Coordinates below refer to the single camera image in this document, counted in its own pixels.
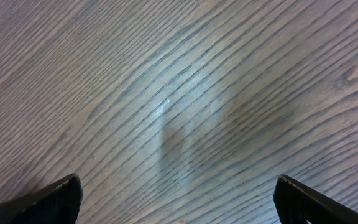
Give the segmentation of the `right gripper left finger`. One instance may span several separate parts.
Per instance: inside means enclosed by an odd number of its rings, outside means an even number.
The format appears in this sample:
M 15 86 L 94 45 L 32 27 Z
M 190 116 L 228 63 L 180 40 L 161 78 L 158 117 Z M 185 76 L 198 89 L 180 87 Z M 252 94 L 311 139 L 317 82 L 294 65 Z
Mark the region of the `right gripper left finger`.
M 0 203 L 0 224 L 75 224 L 83 190 L 78 174 L 69 174 L 22 197 Z

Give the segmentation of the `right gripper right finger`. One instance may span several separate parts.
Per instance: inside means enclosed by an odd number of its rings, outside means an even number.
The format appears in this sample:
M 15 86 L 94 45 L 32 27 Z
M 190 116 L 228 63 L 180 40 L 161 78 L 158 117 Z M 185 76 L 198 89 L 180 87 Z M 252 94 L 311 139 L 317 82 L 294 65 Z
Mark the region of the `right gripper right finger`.
M 284 224 L 358 224 L 358 213 L 287 175 L 280 175 L 273 201 Z

